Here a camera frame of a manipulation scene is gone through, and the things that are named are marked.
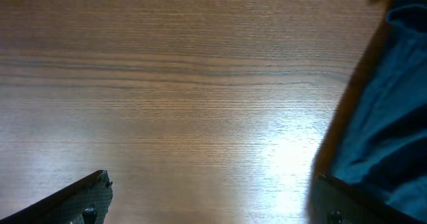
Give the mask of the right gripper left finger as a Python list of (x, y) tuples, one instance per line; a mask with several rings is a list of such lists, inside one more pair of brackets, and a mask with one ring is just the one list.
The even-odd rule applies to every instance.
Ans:
[(1, 220), (2, 224), (103, 224), (113, 199), (113, 183), (98, 170)]

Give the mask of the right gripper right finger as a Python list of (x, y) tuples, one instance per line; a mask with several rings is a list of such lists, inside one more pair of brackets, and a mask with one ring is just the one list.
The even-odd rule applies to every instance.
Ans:
[(308, 215), (310, 224), (423, 224), (325, 174), (312, 182)]

